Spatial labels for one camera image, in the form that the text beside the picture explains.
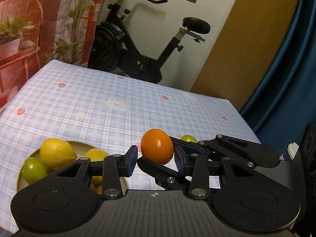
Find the beige ceramic plate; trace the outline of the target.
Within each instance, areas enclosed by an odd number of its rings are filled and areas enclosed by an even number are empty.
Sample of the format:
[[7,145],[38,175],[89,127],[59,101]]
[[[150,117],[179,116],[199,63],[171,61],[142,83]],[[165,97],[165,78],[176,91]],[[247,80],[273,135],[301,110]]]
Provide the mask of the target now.
[[[86,152],[88,152],[90,149],[94,149],[94,146],[91,146],[91,145],[86,144],[86,143],[78,142],[78,141],[68,141],[68,143],[71,145],[71,147],[74,149],[74,151],[76,153],[76,157],[77,157],[76,160],[81,159],[81,157],[83,157],[86,154]],[[36,158],[37,160],[40,160],[41,159],[40,148],[38,148],[37,150],[33,151],[29,155],[29,158],[31,158],[31,157]],[[70,170],[70,172],[66,173],[65,176],[66,177],[75,177],[75,173],[78,172],[79,167],[80,167],[80,164],[79,165],[75,165]],[[23,188],[29,186],[29,183],[23,178],[21,172],[22,172],[22,169],[20,169],[19,176],[18,176],[18,179],[17,179],[16,192],[19,192]],[[127,184],[127,181],[126,181],[126,178],[120,177],[120,185],[121,185],[123,194],[125,194],[127,189],[129,188],[128,184]]]

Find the pink printed wall tapestry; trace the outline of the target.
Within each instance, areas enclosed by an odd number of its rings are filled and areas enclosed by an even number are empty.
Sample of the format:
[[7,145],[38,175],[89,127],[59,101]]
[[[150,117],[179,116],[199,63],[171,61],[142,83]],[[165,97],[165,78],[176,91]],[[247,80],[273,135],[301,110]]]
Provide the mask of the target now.
[[86,66],[103,0],[1,0],[1,108],[49,61]]

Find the small printed bottle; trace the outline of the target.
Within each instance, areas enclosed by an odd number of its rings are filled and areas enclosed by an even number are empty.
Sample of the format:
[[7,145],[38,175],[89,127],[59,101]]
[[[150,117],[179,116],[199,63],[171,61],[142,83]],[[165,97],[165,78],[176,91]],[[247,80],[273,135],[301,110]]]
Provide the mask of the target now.
[[287,147],[287,150],[280,156],[282,161],[292,161],[295,158],[295,155],[299,149],[299,145],[295,142],[290,143]]

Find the small green fruit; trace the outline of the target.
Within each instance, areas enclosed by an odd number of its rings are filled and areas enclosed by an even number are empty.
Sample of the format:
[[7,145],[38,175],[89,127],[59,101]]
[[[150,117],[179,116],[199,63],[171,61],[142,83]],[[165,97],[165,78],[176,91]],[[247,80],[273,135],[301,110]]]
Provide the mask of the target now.
[[186,142],[194,142],[194,143],[197,143],[197,142],[198,142],[198,141],[196,140],[196,138],[193,137],[192,135],[183,135],[183,136],[181,136],[180,139],[183,140],[183,141],[186,141]]

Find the yellow lemon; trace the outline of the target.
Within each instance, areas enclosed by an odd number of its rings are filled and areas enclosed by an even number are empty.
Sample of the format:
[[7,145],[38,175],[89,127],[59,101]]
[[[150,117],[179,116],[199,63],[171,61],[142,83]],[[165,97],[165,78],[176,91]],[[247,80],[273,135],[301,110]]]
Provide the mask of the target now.
[[61,139],[46,139],[40,148],[40,159],[54,171],[72,163],[76,158],[72,146]]
[[92,148],[88,150],[88,152],[85,153],[84,157],[90,158],[91,162],[98,162],[103,161],[105,157],[107,157],[109,154],[105,151],[97,148]]

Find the wooden door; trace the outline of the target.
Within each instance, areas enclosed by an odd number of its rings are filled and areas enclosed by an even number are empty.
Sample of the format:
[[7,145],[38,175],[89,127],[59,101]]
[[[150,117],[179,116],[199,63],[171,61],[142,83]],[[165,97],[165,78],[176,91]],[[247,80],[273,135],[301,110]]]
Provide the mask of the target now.
[[191,92],[249,100],[289,28],[298,0],[236,0]]

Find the bright orange kumquat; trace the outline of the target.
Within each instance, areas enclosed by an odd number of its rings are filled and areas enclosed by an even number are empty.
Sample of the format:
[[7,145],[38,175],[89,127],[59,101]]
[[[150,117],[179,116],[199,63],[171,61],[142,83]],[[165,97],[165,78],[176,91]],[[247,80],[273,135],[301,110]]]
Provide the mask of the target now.
[[147,159],[162,165],[169,163],[174,155],[174,145],[162,130],[148,130],[141,139],[141,153]]

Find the black exercise bike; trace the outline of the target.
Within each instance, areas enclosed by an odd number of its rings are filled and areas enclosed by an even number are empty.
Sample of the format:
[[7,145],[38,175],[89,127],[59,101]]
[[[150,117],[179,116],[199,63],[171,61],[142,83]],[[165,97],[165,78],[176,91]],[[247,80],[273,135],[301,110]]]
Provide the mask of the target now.
[[[153,4],[164,4],[167,0],[146,0]],[[154,84],[162,80],[161,68],[173,53],[181,51],[181,40],[184,36],[191,36],[194,41],[204,42],[203,35],[211,31],[209,23],[195,17],[185,17],[182,26],[164,49],[159,49],[158,58],[143,54],[138,44],[153,47],[152,35],[141,25],[139,32],[130,34],[127,16],[130,10],[123,8],[125,0],[116,0],[108,4],[106,19],[96,25],[92,50],[90,52],[88,68],[103,72],[116,72],[134,79]]]

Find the yellow orange kumquat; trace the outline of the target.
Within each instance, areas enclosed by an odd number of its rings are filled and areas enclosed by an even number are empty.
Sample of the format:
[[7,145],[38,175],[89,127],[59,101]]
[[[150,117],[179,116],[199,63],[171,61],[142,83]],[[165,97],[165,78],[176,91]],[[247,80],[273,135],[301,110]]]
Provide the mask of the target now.
[[102,177],[101,176],[92,177],[91,189],[96,194],[102,194]]

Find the blue curtain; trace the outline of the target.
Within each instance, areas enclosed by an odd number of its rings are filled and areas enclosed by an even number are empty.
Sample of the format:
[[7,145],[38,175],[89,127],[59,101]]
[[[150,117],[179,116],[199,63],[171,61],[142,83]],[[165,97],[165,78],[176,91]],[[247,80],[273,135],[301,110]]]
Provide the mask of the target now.
[[241,116],[278,153],[300,143],[315,122],[315,0],[298,0],[285,38]]

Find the green lime fruit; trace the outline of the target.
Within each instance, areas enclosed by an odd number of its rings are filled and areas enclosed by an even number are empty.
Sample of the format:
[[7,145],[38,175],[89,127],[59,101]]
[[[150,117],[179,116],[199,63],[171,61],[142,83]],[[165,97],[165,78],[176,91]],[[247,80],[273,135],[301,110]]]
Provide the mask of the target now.
[[42,161],[34,157],[29,157],[24,161],[21,175],[28,183],[34,183],[46,177],[48,171]]

